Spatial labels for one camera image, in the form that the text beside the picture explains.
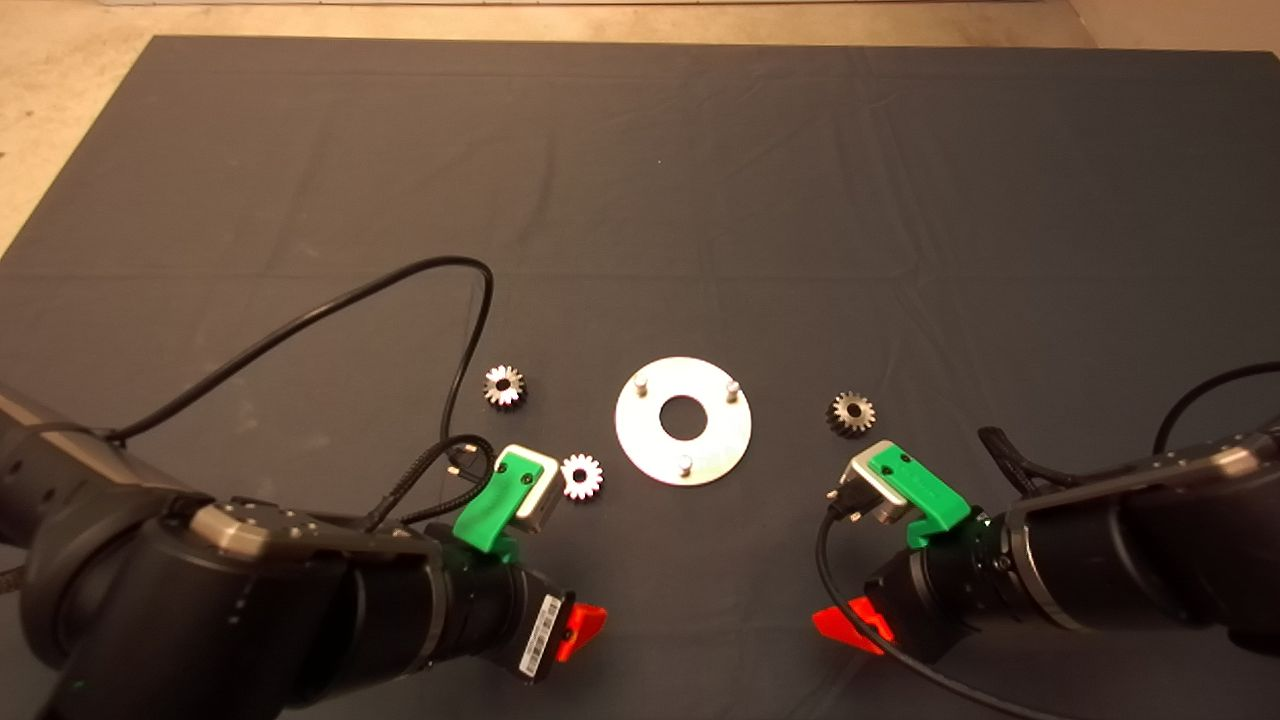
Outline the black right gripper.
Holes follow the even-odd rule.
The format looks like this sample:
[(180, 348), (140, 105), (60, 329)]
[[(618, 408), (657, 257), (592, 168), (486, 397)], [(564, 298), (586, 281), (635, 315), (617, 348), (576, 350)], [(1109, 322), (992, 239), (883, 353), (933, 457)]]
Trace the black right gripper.
[[(897, 552), (847, 609), (908, 656), (936, 664), (970, 635), (1012, 626), (1009, 573), (998, 568), (1005, 536), (1001, 518), (975, 512), (928, 546)], [(812, 624), (826, 639), (884, 653), (836, 606), (814, 612)]]

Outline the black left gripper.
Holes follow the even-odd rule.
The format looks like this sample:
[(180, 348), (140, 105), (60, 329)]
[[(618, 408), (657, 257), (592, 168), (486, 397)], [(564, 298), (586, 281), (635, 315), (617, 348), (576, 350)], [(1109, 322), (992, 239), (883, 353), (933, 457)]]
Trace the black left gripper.
[(608, 611), (520, 564), (465, 543), (443, 546), (436, 661), (480, 657), (527, 684), (544, 682), (605, 626)]

